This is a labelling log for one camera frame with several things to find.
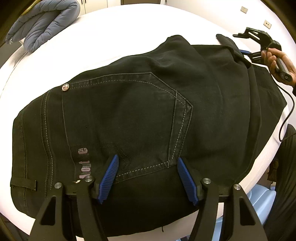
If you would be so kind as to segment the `black denim pants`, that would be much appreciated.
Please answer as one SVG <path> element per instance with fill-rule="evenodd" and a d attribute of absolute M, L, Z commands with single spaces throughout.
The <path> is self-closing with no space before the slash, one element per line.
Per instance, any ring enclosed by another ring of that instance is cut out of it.
<path fill-rule="evenodd" d="M 24 107 L 13 123 L 11 197 L 35 219 L 30 240 L 107 240 L 168 225 L 194 211 L 190 240 L 266 240 L 239 185 L 287 103 L 267 69 L 235 43 L 169 37 L 155 50 L 83 72 Z M 115 154 L 107 199 L 99 172 Z M 189 201 L 182 158 L 197 186 Z M 251 218 L 241 224 L 240 215 Z"/>

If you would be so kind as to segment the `light blue plastic bin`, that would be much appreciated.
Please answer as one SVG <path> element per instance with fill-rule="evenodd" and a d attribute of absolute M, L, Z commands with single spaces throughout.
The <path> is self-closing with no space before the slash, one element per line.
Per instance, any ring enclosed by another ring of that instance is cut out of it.
<path fill-rule="evenodd" d="M 261 224 L 264 225 L 273 206 L 276 197 L 276 191 L 274 189 L 270 190 L 264 186 L 256 184 L 250 190 L 250 192 L 247 193 L 247 197 L 250 200 L 250 203 L 252 204 L 253 209 L 255 210 Z M 248 221 L 250 221 L 250 218 L 250 214 L 247 214 L 247 216 L 243 216 L 241 214 L 241 224 L 250 224 L 248 223 Z M 216 220 L 212 240 L 219 240 L 222 230 L 222 222 L 223 216 Z"/>

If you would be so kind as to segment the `white bed sheet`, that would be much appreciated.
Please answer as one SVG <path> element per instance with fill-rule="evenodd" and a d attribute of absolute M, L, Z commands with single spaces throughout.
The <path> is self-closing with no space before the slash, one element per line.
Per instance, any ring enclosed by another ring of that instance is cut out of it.
<path fill-rule="evenodd" d="M 13 121 L 33 99 L 83 71 L 151 51 L 172 35 L 191 44 L 217 44 L 217 34 L 234 38 L 243 31 L 172 6 L 133 4 L 80 16 L 33 54 L 18 49 L 1 68 L 1 213 L 30 233 L 34 219 L 15 208 L 10 179 Z"/>

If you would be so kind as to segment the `blue folded quilt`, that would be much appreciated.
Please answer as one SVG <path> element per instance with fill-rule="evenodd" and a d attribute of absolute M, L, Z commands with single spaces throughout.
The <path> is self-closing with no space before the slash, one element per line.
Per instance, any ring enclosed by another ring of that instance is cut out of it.
<path fill-rule="evenodd" d="M 5 42 L 23 40 L 26 52 L 33 53 L 79 16 L 80 5 L 72 0 L 34 1 L 9 29 Z"/>

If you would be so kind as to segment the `lower beige wall socket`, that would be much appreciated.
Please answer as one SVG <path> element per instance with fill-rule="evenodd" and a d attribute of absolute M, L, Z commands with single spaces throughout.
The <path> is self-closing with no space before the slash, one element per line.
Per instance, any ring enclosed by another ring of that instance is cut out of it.
<path fill-rule="evenodd" d="M 263 25 L 264 25 L 265 27 L 267 27 L 268 29 L 270 29 L 271 26 L 272 26 L 272 24 L 271 24 L 270 22 L 268 22 L 267 20 L 264 21 Z"/>

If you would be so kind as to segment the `beige wall socket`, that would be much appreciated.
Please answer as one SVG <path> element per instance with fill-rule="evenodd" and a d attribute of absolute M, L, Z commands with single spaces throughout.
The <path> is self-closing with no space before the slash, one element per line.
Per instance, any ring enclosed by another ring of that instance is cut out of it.
<path fill-rule="evenodd" d="M 247 8 L 245 8 L 245 7 L 243 7 L 243 6 L 241 7 L 241 9 L 240 9 L 240 10 L 241 10 L 241 12 L 243 12 L 243 13 L 245 13 L 245 14 L 246 14 L 246 13 L 247 13 L 247 11 L 248 11 L 248 9 L 247 9 Z"/>
<path fill-rule="evenodd" d="M 271 24 L 270 22 L 268 22 L 267 20 L 264 21 L 263 25 L 264 25 L 265 27 L 267 27 L 268 29 L 270 29 L 271 26 L 272 26 L 272 24 Z"/>

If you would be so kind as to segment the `upper beige wall socket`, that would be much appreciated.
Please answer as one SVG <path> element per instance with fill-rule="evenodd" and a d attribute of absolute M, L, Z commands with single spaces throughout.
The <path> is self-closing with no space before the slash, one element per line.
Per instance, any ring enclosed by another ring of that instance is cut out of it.
<path fill-rule="evenodd" d="M 245 14 L 246 14 L 246 13 L 247 13 L 247 11 L 248 11 L 248 9 L 247 9 L 247 8 L 245 8 L 245 7 L 243 7 L 243 6 L 241 7 L 241 9 L 240 9 L 240 10 L 241 10 L 241 12 L 243 12 L 243 13 L 245 13 Z"/>

